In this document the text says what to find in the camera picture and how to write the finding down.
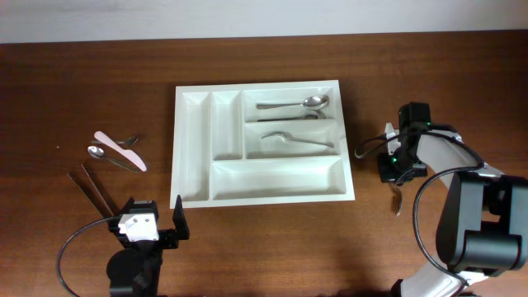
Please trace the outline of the small steel teaspoon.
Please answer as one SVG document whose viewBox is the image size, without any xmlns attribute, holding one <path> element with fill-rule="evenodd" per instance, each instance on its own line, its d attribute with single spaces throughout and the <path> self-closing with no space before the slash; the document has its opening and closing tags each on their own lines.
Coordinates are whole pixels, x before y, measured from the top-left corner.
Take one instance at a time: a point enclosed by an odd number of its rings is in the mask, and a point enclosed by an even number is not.
<svg viewBox="0 0 528 297">
<path fill-rule="evenodd" d="M 94 158 L 98 158 L 98 159 L 105 159 L 106 161 L 118 166 L 118 167 L 122 167 L 126 170 L 129 170 L 131 172 L 137 172 L 138 170 L 137 169 L 134 169 L 118 160 L 115 160 L 114 158 L 109 158 L 106 156 L 105 152 L 103 151 L 102 148 L 99 148 L 97 146 L 88 146 L 87 147 L 87 151 L 88 153 L 94 157 Z"/>
</svg>

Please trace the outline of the steel fork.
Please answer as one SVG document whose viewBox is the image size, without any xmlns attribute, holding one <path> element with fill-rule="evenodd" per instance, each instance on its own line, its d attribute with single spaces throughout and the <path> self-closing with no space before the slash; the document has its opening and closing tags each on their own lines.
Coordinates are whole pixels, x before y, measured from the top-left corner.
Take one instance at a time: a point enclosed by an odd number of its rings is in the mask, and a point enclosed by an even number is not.
<svg viewBox="0 0 528 297">
<path fill-rule="evenodd" d="M 403 207 L 403 194 L 400 188 L 394 183 L 390 183 L 389 186 L 394 194 L 394 214 L 399 217 Z"/>
<path fill-rule="evenodd" d="M 123 140 L 123 141 L 116 141 L 116 143 L 130 146 L 130 145 L 135 144 L 138 140 L 139 140 L 139 138 L 137 136 L 130 136 L 128 139 Z M 92 144 L 101 144 L 101 142 L 98 141 L 98 140 L 92 140 L 91 143 Z"/>
<path fill-rule="evenodd" d="M 282 131 L 276 131 L 276 132 L 271 132 L 270 134 L 265 134 L 265 135 L 262 136 L 262 139 L 275 137 L 275 136 L 276 137 L 281 137 L 283 140 L 287 140 L 287 141 L 291 141 L 291 142 L 305 143 L 305 144 L 316 144 L 316 145 L 322 145 L 322 146 L 325 146 L 325 147 L 329 147 L 329 148 L 332 148 L 332 149 L 334 148 L 333 144 L 322 143 L 322 142 L 317 142 L 317 141 L 307 140 L 307 139 L 299 139 L 299 138 L 294 137 L 290 133 L 282 132 Z"/>
</svg>

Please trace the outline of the steel spoon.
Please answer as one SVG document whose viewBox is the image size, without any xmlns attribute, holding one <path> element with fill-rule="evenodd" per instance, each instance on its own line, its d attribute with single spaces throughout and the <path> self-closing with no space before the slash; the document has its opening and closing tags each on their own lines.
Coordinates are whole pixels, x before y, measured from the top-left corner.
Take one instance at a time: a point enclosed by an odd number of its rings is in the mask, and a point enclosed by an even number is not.
<svg viewBox="0 0 528 297">
<path fill-rule="evenodd" d="M 258 110 L 268 110 L 273 108 L 280 107 L 289 107 L 289 106 L 302 106 L 309 111 L 317 111 L 323 109 L 329 103 L 329 97 L 326 95 L 316 95 L 305 98 L 302 102 L 299 103 L 281 103 L 281 104 L 256 104 Z"/>
<path fill-rule="evenodd" d="M 286 120 L 321 120 L 326 119 L 327 116 L 322 111 L 313 111 L 304 115 L 286 118 L 273 118 L 273 119 L 260 119 L 258 122 L 269 122 L 269 121 L 286 121 Z"/>
</svg>

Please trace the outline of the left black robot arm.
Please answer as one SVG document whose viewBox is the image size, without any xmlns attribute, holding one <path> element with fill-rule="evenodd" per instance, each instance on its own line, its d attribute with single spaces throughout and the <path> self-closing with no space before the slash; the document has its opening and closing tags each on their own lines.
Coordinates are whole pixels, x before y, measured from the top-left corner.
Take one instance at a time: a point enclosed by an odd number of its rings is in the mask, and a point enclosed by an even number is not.
<svg viewBox="0 0 528 297">
<path fill-rule="evenodd" d="M 172 229 L 158 227 L 158 206 L 153 200 L 130 198 L 116 217 L 110 219 L 108 230 L 123 249 L 116 252 L 106 265 L 111 296 L 156 296 L 163 252 L 179 247 L 190 238 L 190 230 L 177 198 L 172 212 Z"/>
</svg>

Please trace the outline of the pink plastic knife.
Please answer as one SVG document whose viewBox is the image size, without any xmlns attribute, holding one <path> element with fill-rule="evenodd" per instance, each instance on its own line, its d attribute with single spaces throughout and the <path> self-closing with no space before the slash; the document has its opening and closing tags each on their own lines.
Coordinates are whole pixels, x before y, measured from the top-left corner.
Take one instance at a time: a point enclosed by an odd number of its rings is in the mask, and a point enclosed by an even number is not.
<svg viewBox="0 0 528 297">
<path fill-rule="evenodd" d="M 104 145 L 114 149 L 117 153 L 121 154 L 129 161 L 131 161 L 135 166 L 137 166 L 142 172 L 147 171 L 147 166 L 144 163 L 143 159 L 133 150 L 122 148 L 117 142 L 111 139 L 102 131 L 96 131 L 94 133 L 94 138 Z"/>
</svg>

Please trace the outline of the metal chopstick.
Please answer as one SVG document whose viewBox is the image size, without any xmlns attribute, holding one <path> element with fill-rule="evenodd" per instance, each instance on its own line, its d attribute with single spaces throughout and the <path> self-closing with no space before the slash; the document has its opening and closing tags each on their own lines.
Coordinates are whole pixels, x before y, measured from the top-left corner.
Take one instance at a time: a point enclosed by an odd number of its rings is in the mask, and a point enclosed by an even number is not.
<svg viewBox="0 0 528 297">
<path fill-rule="evenodd" d="M 102 208 L 96 204 L 95 200 L 92 198 L 91 192 L 81 182 L 79 182 L 72 173 L 68 172 L 67 176 L 69 180 L 82 192 L 83 196 L 87 199 L 88 203 L 96 210 L 96 212 L 102 218 L 106 218 L 107 215 L 103 212 Z"/>
<path fill-rule="evenodd" d="M 98 197 L 100 198 L 102 204 L 105 206 L 106 210 L 108 211 L 108 213 L 111 215 L 111 216 L 114 216 L 114 212 L 112 211 L 111 207 L 107 204 L 104 196 L 102 195 L 99 187 L 97 186 L 96 182 L 95 182 L 95 179 L 93 178 L 93 175 L 90 173 L 90 170 L 84 165 L 84 163 L 81 163 L 80 164 L 81 168 L 83 169 L 83 171 L 86 173 L 87 175 L 87 178 L 89 179 L 89 181 L 91 182 L 93 188 L 95 189 L 95 192 L 97 193 Z"/>
</svg>

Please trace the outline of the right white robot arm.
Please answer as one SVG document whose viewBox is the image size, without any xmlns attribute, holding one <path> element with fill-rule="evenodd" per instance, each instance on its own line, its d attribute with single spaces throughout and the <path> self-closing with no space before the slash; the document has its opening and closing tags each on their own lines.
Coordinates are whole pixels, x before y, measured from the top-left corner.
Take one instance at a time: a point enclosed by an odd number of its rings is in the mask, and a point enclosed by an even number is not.
<svg viewBox="0 0 528 297">
<path fill-rule="evenodd" d="M 387 150 L 378 156 L 380 179 L 401 186 L 427 177 L 412 205 L 412 228 L 427 263 L 397 280 L 393 296 L 457 296 L 472 284 L 521 269 L 527 261 L 527 180 L 489 166 L 450 125 L 435 125 L 426 103 L 398 111 L 385 126 Z M 448 193 L 436 229 L 436 253 L 419 232 L 419 203 L 436 180 Z"/>
</svg>

